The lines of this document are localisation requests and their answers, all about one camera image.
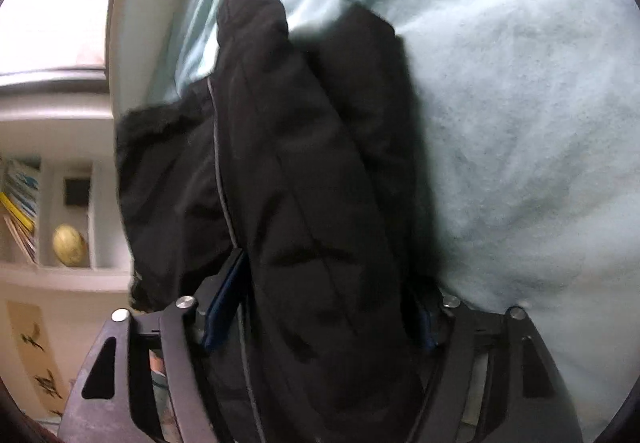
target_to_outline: light blue bedsheet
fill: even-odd
[[[186,0],[148,103],[212,70],[219,1]],[[349,0],[282,1],[295,37]],[[640,10],[633,0],[356,1],[404,39],[442,284],[490,311],[527,308],[590,441],[640,372]]]

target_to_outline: shelf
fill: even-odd
[[[89,258],[92,268],[131,266],[131,253],[118,205],[118,175],[113,162],[95,162],[89,197]]]
[[[53,252],[52,234],[58,225],[71,225],[80,232],[86,241],[91,241],[87,208],[65,206],[65,179],[68,177],[91,179],[91,163],[51,164],[48,161],[43,161],[40,165],[40,201],[36,228],[38,247],[36,251],[37,262],[44,267],[66,267],[60,263]],[[78,266],[89,267],[88,257]]]
[[[74,269],[0,263],[0,285],[48,291],[126,293],[130,280],[129,269]]]
[[[20,94],[0,98],[5,156],[68,161],[113,159],[113,115],[104,94]]]

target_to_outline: screw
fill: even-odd
[[[184,297],[180,297],[175,301],[175,305],[180,309],[188,309],[196,303],[195,297],[191,295],[185,295]]]
[[[111,320],[114,322],[122,322],[129,317],[129,311],[126,309],[116,309],[113,313],[111,313]]]
[[[442,305],[449,309],[455,309],[460,306],[462,302],[458,297],[454,297],[453,295],[445,295],[442,297]]]
[[[527,317],[527,314],[524,309],[514,307],[509,311],[509,316],[515,320],[524,320]]]

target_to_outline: black square object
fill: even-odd
[[[65,178],[65,206],[89,206],[91,179]]]

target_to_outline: black jacket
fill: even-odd
[[[218,26],[213,74],[118,126],[134,298],[164,307],[244,248],[250,299],[204,362],[233,437],[402,441],[422,386],[401,315],[415,180],[401,45],[359,7],[303,47],[279,0],[224,0]]]

